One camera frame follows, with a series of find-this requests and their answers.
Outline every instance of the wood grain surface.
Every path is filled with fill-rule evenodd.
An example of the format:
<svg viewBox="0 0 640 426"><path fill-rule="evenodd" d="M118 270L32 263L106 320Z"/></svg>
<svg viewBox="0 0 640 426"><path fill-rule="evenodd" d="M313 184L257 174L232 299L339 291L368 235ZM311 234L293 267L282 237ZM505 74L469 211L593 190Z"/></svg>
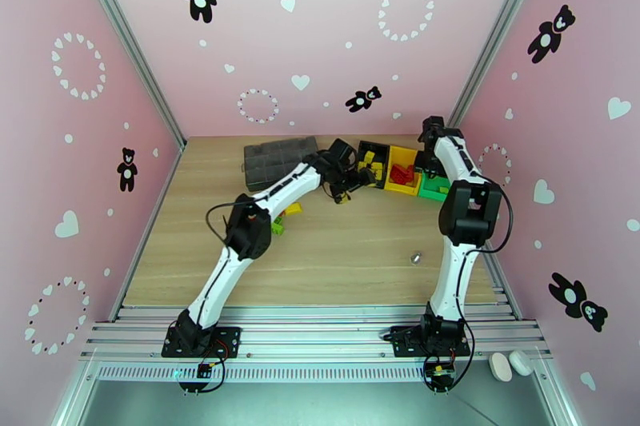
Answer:
<svg viewBox="0 0 640 426"><path fill-rule="evenodd" d="M341 136L418 149L415 136ZM125 305L187 306L218 261L221 242L207 228L208 208L246 193L243 147L278 137L193 137L189 140L142 258ZM334 137L317 137L327 148ZM442 260L440 203L387 190L362 188L336 205L322 189L305 195L303 213L284 218L285 232L242 275L228 305L424 304L435 289ZM224 235L222 215L211 221ZM419 265L410 263L422 252ZM493 303L478 259L466 297Z"/></svg>

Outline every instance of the yellow block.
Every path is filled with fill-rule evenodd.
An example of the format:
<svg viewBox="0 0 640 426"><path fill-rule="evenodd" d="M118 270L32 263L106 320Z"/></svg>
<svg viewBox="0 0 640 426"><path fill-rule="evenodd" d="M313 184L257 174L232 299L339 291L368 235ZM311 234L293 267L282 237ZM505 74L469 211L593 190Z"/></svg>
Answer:
<svg viewBox="0 0 640 426"><path fill-rule="evenodd" d="M285 215L295 215L296 213L302 213L302 205L299 203L292 203L285 208Z"/></svg>

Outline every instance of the metal base plate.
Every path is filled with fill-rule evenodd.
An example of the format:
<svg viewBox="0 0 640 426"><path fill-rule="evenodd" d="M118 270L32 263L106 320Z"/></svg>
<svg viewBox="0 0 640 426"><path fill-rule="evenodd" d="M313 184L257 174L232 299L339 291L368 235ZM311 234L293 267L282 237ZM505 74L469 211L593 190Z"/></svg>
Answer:
<svg viewBox="0 0 640 426"><path fill-rule="evenodd" d="M210 333L209 344L198 355L188 353L180 348L180 340L177 338L176 328L169 328L165 344L162 346L162 356L167 358L194 358L195 356L209 356L215 360L218 356L226 356L234 359L238 356L238 346L240 345L240 334L242 328L239 327L215 327Z"/></svg>
<svg viewBox="0 0 640 426"><path fill-rule="evenodd" d="M404 332L409 340L404 339ZM416 343L418 341L420 328L415 326L392 326L390 328L391 336L403 336L401 340L392 340L391 344L394 346L394 355L396 357L413 357L413 356L426 356L425 350L429 350L433 356L447 357L451 355L449 345L444 343L438 343L434 340L432 343L425 344L424 347L415 346L413 344L407 345L406 343ZM456 356L469 356L471 351L469 350L469 344L464 341L454 349Z"/></svg>

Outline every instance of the yellow bin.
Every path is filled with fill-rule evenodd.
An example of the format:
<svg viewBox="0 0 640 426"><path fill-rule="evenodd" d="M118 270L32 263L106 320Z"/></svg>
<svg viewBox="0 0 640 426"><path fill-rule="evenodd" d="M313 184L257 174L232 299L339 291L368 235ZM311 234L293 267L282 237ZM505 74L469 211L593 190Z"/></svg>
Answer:
<svg viewBox="0 0 640 426"><path fill-rule="evenodd" d="M386 171L385 189L392 192L405 193L415 197L420 190L420 183L422 183L422 172L414 172L414 180L409 185L398 185L391 181L391 169L394 165L400 165L403 168L408 168L415 162L415 157L418 155L417 149L401 148L400 146L391 146L389 151L389 165Z"/></svg>

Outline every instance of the pink wall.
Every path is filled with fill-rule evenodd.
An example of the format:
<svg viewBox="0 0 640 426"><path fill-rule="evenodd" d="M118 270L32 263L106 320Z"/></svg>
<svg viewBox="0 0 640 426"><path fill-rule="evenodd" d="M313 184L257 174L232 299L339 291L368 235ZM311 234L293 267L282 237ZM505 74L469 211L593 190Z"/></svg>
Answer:
<svg viewBox="0 0 640 426"><path fill-rule="evenodd" d="M534 64L527 48L564 4L575 23ZM500 255L507 279L539 320L585 424L598 426L637 424L640 411L638 26L638 0L525 0L462 125L514 203ZM580 281L606 309L601 332L590 323L598 312L584 317L592 304L567 316L550 293L552 273ZM575 289L566 296L584 299Z"/></svg>
<svg viewBox="0 0 640 426"><path fill-rule="evenodd" d="M31 426L51 421L108 317L178 148L98 0L0 12L0 423ZM123 147L133 192L119 188Z"/></svg>
<svg viewBox="0 0 640 426"><path fill-rule="evenodd" d="M449 115L503 1L216 0L206 23L188 0L119 0L187 137L415 133Z"/></svg>

